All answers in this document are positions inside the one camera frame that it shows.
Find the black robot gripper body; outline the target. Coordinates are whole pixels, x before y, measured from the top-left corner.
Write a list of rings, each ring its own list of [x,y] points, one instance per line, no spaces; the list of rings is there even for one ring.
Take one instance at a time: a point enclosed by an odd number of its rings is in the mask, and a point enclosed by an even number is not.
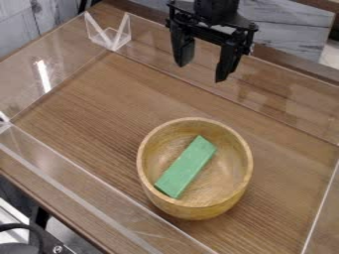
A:
[[[193,39],[222,46],[236,43],[248,50],[253,43],[257,25],[241,16],[240,0],[169,0],[166,27],[177,24]]]

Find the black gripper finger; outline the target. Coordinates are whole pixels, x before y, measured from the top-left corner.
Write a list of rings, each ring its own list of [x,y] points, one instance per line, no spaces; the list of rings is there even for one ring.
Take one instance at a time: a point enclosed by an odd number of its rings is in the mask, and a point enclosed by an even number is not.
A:
[[[182,67],[194,56],[194,39],[177,24],[170,25],[170,43],[174,62],[178,67]]]
[[[242,47],[236,43],[225,43],[221,46],[220,60],[216,67],[214,82],[221,82],[236,70],[242,55]]]

